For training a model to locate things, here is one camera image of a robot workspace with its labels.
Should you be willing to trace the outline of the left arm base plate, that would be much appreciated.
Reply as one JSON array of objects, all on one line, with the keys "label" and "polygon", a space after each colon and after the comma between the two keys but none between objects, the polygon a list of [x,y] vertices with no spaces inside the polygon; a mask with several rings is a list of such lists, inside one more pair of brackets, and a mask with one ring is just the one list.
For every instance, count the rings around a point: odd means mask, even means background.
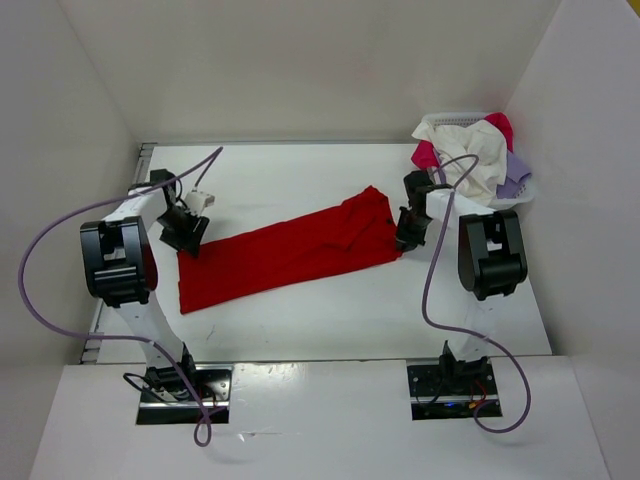
[{"label": "left arm base plate", "polygon": [[[232,375],[231,365],[196,365],[196,392],[212,424],[227,424],[229,421]],[[152,388],[140,375],[127,373],[127,376],[140,393],[137,425],[196,425],[203,419],[197,402],[183,385],[179,387],[178,397],[175,397],[165,388]]]}]

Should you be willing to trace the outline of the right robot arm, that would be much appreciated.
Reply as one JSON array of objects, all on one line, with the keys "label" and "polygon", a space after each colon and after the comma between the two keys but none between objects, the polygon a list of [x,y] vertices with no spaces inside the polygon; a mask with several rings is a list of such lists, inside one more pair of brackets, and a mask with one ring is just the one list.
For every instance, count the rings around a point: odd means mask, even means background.
[{"label": "right robot arm", "polygon": [[435,265],[443,251],[444,235],[457,238],[457,275],[468,293],[469,306],[460,326],[427,324],[451,333],[434,373],[413,372],[410,392],[423,399],[465,391],[487,371],[488,353],[496,347],[491,338],[489,308],[498,297],[513,294],[524,282],[528,265],[518,216],[511,210],[492,210],[454,192],[448,184],[435,184],[428,173],[414,171],[403,179],[408,205],[400,209],[395,234],[396,249],[410,252],[425,244],[427,227],[441,226],[432,257],[425,293],[431,287]]}]

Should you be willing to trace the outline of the red t shirt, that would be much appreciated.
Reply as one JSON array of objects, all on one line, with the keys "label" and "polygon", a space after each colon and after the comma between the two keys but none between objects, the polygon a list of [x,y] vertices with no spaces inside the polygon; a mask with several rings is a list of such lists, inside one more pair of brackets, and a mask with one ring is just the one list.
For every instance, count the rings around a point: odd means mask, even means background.
[{"label": "red t shirt", "polygon": [[396,224],[373,186],[341,204],[179,253],[183,315],[264,291],[395,261]]}]

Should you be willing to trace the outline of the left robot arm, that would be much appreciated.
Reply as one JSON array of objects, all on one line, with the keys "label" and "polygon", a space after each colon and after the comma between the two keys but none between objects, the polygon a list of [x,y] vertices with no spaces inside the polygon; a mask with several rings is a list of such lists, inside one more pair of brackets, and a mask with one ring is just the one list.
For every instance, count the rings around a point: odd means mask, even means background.
[{"label": "left robot arm", "polygon": [[187,401],[197,392],[200,377],[159,304],[159,273],[148,230],[159,224],[161,242],[196,259],[209,224],[203,212],[215,197],[196,187],[181,197],[176,192],[179,184],[166,169],[152,171],[148,182],[131,185],[127,198],[111,214],[84,223],[80,242],[89,293],[113,308],[134,336],[144,339],[144,381],[155,394],[165,392]]}]

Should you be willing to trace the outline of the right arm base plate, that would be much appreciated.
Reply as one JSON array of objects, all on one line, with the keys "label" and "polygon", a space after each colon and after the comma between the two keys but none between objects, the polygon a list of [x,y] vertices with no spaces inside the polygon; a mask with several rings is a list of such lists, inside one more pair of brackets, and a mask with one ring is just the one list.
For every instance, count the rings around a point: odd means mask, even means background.
[{"label": "right arm base plate", "polygon": [[486,357],[457,361],[448,372],[441,362],[409,362],[406,366],[413,421],[502,417],[498,388]]}]

